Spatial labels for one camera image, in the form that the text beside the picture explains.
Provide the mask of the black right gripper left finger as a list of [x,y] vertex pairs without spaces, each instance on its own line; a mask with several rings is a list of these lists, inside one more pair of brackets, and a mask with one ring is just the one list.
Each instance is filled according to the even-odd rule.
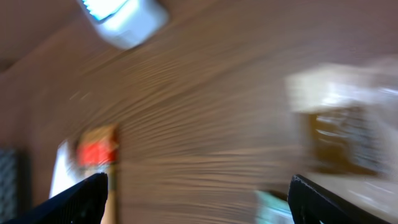
[[4,224],[100,224],[107,198],[107,174],[93,174]]

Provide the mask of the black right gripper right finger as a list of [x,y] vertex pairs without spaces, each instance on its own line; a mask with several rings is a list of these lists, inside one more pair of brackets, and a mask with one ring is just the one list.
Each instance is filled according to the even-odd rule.
[[308,178],[292,176],[287,201],[295,224],[388,224]]

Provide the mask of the white cream tube gold cap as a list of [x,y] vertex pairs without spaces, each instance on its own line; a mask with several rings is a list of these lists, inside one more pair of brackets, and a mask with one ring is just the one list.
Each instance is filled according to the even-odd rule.
[[69,140],[64,140],[57,149],[49,198],[79,183],[82,178],[75,149],[72,148]]

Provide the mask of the green teal snack packet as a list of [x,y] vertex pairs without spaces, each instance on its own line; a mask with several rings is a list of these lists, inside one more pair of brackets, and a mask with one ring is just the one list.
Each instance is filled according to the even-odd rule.
[[294,224],[289,204],[270,192],[256,191],[257,224]]

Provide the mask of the red orange spaghetti pack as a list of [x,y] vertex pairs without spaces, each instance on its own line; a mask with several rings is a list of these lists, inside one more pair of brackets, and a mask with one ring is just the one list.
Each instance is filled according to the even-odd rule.
[[89,177],[104,172],[108,176],[108,199],[105,204],[102,224],[118,223],[117,206],[117,154],[118,126],[108,124],[85,131],[78,142],[77,161],[83,175]]

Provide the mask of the beige brown snack pouch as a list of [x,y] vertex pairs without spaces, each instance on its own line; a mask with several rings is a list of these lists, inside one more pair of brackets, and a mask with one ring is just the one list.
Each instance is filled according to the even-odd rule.
[[285,79],[309,155],[306,177],[397,222],[397,57],[322,63]]

